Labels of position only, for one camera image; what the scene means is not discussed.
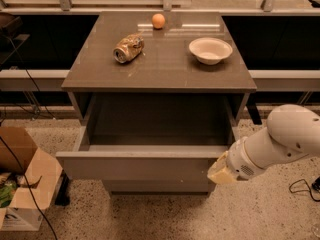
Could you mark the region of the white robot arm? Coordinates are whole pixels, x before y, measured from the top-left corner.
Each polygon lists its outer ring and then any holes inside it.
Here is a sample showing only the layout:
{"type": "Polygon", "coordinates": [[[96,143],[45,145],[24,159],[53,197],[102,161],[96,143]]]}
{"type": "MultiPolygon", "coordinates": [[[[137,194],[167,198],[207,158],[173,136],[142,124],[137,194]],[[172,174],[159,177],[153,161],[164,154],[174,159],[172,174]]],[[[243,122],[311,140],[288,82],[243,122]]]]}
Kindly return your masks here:
{"type": "Polygon", "coordinates": [[[273,109],[266,126],[234,142],[209,168],[216,184],[252,179],[269,167],[320,155],[320,116],[298,105],[273,109]]]}

